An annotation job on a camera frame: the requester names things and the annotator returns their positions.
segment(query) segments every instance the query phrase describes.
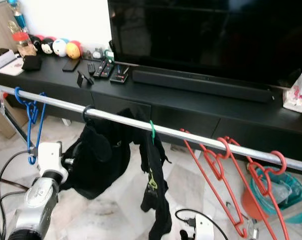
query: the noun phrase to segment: soundbar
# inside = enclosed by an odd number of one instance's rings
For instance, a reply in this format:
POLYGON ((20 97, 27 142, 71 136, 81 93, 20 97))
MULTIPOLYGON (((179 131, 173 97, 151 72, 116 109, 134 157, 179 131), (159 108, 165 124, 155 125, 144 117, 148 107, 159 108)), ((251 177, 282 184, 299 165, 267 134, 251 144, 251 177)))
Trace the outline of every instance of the soundbar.
POLYGON ((273 99, 268 86, 224 77, 168 69, 136 66, 132 70, 136 83, 157 85, 204 94, 267 103, 273 99))

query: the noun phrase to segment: smartphone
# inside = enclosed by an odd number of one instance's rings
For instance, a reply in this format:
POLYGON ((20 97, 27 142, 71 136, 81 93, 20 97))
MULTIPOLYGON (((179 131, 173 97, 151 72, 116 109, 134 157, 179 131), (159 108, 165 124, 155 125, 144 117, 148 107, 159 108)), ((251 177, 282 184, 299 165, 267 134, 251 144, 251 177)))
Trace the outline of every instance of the smartphone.
POLYGON ((80 62, 79 58, 69 59, 66 62, 65 66, 62 68, 62 71, 63 72, 73 72, 76 69, 76 67, 78 66, 79 62, 80 62))

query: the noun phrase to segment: tissue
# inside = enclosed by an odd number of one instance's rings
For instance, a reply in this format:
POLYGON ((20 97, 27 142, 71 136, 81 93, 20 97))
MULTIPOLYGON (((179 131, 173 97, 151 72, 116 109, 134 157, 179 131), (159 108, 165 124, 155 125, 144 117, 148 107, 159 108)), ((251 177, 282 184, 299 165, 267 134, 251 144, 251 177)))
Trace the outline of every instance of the tissue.
POLYGON ((290 90, 283 91, 283 107, 302 113, 302 74, 290 90))

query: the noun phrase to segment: remote control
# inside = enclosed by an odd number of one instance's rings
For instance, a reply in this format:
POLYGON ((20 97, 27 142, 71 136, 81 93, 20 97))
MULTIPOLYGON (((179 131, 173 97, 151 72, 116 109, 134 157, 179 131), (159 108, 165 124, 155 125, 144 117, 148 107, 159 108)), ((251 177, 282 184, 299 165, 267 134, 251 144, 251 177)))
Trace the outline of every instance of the remote control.
POLYGON ((89 63, 87 64, 87 70, 88 70, 88 72, 89 72, 90 75, 92 75, 92 74, 95 73, 96 67, 95 67, 95 65, 94 65, 93 62, 89 62, 89 63))
POLYGON ((103 62, 100 64, 100 66, 98 67, 98 69, 93 74, 94 78, 99 78, 100 77, 100 75, 103 72, 103 70, 105 69, 107 63, 108 63, 107 59, 103 60, 103 62))
POLYGON ((114 68, 114 64, 112 63, 107 63, 105 69, 103 70, 103 72, 101 73, 101 78, 108 78, 114 68))

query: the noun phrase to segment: tv screen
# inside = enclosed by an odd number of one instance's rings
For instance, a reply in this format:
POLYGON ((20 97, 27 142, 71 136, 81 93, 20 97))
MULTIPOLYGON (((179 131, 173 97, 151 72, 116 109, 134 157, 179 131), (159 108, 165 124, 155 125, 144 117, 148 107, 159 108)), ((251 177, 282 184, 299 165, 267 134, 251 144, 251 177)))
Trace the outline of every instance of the tv screen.
POLYGON ((302 0, 108 0, 118 62, 280 85, 302 70, 302 0))

